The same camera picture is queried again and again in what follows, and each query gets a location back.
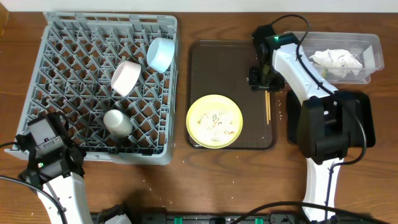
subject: chopsticks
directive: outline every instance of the chopsticks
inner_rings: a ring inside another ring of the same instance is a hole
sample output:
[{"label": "chopsticks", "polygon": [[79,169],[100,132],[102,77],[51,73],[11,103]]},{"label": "chopsticks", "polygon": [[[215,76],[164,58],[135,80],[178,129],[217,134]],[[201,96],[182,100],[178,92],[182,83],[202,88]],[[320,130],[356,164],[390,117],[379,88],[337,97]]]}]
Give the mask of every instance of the chopsticks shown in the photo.
[{"label": "chopsticks", "polygon": [[271,99],[269,96],[269,92],[266,91],[266,113],[267,113],[267,124],[269,124],[269,121],[271,120]]}]

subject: green connector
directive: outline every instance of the green connector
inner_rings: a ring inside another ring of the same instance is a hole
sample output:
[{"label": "green connector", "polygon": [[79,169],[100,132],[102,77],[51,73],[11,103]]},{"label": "green connector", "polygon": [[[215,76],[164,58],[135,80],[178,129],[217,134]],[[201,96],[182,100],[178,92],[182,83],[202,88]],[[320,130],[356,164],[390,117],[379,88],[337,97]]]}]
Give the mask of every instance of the green connector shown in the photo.
[{"label": "green connector", "polygon": [[181,217],[174,218],[174,224],[182,224],[182,218]]},{"label": "green connector", "polygon": [[254,224],[264,224],[264,220],[262,218],[256,218]]}]

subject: transparent container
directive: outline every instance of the transparent container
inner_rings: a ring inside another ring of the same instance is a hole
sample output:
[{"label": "transparent container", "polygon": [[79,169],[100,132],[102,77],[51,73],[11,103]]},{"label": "transparent container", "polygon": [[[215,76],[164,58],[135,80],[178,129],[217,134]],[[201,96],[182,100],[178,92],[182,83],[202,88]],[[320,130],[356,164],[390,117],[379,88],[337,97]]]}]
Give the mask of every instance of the transparent container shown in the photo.
[{"label": "transparent container", "polygon": [[[304,32],[293,33],[298,39],[304,35]],[[308,58],[316,51],[344,49],[362,64],[362,68],[323,67],[310,59],[314,67],[330,83],[367,84],[371,81],[370,74],[384,68],[380,39],[375,34],[309,32],[302,46]]]}]

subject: dish rack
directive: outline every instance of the dish rack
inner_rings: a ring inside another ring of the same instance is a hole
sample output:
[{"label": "dish rack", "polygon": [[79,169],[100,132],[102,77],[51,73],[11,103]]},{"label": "dish rack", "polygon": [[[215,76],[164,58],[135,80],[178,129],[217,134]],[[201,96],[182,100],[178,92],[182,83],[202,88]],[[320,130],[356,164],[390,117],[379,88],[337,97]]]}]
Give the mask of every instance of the dish rack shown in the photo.
[{"label": "dish rack", "polygon": [[[85,160],[165,165],[174,148],[178,76],[178,27],[173,16],[45,12],[48,26],[34,67],[17,133],[40,114],[61,111],[70,119],[68,133],[87,152]],[[175,42],[169,69],[157,73],[146,62],[157,37]],[[141,64],[134,89],[121,97],[111,88],[119,63]],[[104,114],[128,115],[133,132],[124,139],[109,134]],[[17,148],[6,152],[28,159]]]}]

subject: white backdrop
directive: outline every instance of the white backdrop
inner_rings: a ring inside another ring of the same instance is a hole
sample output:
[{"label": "white backdrop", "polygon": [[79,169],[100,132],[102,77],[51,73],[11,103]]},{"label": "white backdrop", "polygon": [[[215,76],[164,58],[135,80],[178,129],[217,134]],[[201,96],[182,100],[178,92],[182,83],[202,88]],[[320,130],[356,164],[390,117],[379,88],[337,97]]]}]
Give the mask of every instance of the white backdrop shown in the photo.
[{"label": "white backdrop", "polygon": [[398,12],[397,0],[0,0],[8,11]]}]

